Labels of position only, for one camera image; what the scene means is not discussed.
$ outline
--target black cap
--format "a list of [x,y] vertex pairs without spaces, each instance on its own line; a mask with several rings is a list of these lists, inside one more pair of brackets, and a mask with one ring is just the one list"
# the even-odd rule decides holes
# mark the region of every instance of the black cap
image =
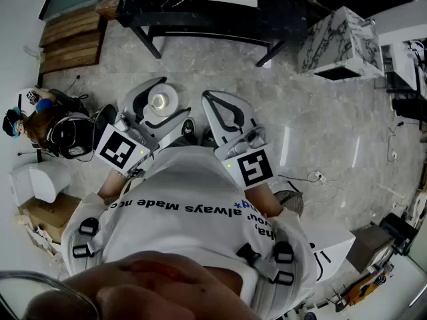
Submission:
[[15,110],[9,109],[6,112],[6,116],[3,118],[3,130],[8,134],[8,136],[15,136],[15,134],[13,134],[13,125],[20,119],[22,119],[22,117],[18,115]]

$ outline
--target desk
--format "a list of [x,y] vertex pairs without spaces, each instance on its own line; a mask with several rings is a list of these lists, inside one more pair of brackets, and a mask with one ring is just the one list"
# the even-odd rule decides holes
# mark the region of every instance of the desk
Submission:
[[[256,8],[206,0],[120,0],[115,16],[157,59],[161,54],[153,45],[154,37],[209,37],[268,47],[257,63],[261,67],[284,48],[285,41],[302,41],[308,34],[303,0],[258,0]],[[148,33],[141,26],[149,26]]]

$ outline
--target marble table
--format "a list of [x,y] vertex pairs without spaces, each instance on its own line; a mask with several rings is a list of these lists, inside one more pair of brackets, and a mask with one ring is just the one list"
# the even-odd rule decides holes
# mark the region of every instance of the marble table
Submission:
[[[155,58],[161,54],[153,37],[210,37],[269,47],[258,67],[277,54],[284,41],[303,41],[308,31],[303,0],[258,0],[257,7],[208,0],[120,0],[116,19],[130,27]],[[148,33],[141,26],[149,26]]]
[[298,71],[328,81],[384,76],[375,26],[341,7],[308,31],[298,53]]

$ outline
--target marble floor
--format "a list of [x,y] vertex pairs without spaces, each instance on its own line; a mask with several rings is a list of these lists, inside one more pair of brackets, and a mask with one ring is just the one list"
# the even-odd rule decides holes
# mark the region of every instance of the marble floor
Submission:
[[[109,22],[99,65],[47,74],[43,87],[64,91],[81,75],[67,94],[90,94],[88,104],[96,110],[120,101],[152,77],[166,76],[182,92],[184,106],[191,106],[199,129],[207,124],[201,93],[206,89],[234,93],[253,105],[266,126],[279,174],[306,179],[320,171],[331,181],[323,186],[293,181],[304,192],[303,219],[336,220],[353,230],[371,221],[379,223],[391,211],[401,214],[410,202],[426,148],[418,141],[418,126],[405,124],[390,140],[390,155],[397,152],[397,160],[388,162],[389,127],[414,121],[395,117],[387,94],[375,89],[373,80],[331,84],[300,77],[292,44],[270,68],[260,69],[255,62],[266,49],[255,45],[191,37],[158,38],[155,44],[163,53],[160,60],[129,29]],[[100,188],[109,171],[97,157],[89,163],[62,162],[73,174],[66,193],[76,197]],[[278,177],[273,191],[290,189],[287,181]],[[357,271],[345,261],[333,278],[316,285],[308,303],[323,301],[333,295],[332,287],[341,291],[343,283],[357,278]]]

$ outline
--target marble side table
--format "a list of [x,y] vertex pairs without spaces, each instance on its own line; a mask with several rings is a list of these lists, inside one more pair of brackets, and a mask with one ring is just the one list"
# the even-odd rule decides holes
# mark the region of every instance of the marble side table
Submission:
[[298,53],[298,71],[329,81],[383,77],[375,25],[341,7],[310,28]]

